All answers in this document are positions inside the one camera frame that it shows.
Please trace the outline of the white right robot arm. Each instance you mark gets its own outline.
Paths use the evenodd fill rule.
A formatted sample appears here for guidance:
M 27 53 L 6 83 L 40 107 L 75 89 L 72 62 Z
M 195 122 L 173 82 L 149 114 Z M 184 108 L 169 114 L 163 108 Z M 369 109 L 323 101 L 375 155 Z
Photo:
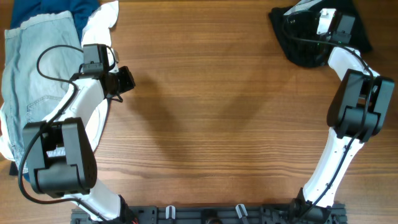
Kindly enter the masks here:
M 341 83 L 326 116 L 328 139 L 309 181 L 300 190 L 298 218 L 316 219 L 328 212 L 353 157 L 382 129 L 395 87 L 354 48 L 334 44 L 328 65 Z

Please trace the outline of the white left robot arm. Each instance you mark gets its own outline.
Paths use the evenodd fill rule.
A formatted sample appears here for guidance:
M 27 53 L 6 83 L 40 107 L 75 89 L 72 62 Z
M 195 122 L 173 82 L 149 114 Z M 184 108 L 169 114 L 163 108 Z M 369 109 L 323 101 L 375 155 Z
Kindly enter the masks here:
M 26 124 L 22 132 L 25 149 L 21 167 L 28 168 L 32 190 L 51 199 L 31 196 L 22 174 L 18 175 L 20 191 L 37 204 L 72 202 L 94 222 L 137 223 L 122 196 L 98 180 L 96 159 L 86 133 L 97 106 L 107 97 L 121 102 L 120 95 L 135 87 L 134 78 L 123 66 L 117 72 L 97 70 L 76 75 L 67 83 L 70 89 L 56 110 L 43 121 Z

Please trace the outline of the black shorts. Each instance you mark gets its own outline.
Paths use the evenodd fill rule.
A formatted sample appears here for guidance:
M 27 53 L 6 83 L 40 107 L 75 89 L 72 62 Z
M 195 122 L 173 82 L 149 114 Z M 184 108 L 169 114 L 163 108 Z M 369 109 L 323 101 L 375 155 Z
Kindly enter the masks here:
M 336 9 L 337 11 L 351 14 L 356 18 L 349 44 L 329 42 L 324 36 L 316 34 L 318 18 L 323 8 Z M 301 67 L 313 68 L 324 65 L 306 61 L 306 42 L 319 42 L 329 45 L 330 51 L 326 61 L 334 47 L 351 47 L 361 53 L 367 53 L 373 49 L 352 0 L 300 1 L 294 6 L 273 8 L 269 13 L 269 18 L 285 56 L 288 60 Z

